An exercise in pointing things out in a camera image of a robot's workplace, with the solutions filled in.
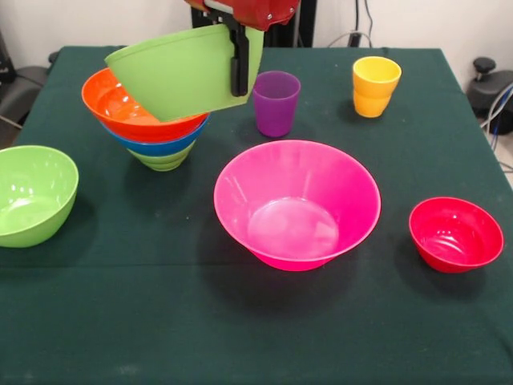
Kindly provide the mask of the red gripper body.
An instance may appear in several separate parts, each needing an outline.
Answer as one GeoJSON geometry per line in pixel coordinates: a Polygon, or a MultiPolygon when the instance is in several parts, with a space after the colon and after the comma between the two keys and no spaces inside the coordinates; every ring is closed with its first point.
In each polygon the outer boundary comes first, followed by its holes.
{"type": "Polygon", "coordinates": [[[234,22],[261,31],[287,24],[300,4],[298,0],[187,0],[186,3],[212,21],[234,22]]]}

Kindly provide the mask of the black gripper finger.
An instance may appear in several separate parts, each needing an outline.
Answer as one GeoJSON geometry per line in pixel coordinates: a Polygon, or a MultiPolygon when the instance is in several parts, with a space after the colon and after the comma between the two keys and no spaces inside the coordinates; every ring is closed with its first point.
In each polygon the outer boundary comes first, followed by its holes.
{"type": "Polygon", "coordinates": [[[238,22],[228,24],[229,38],[234,51],[231,57],[231,92],[235,97],[248,93],[249,40],[245,27],[238,22]]]}

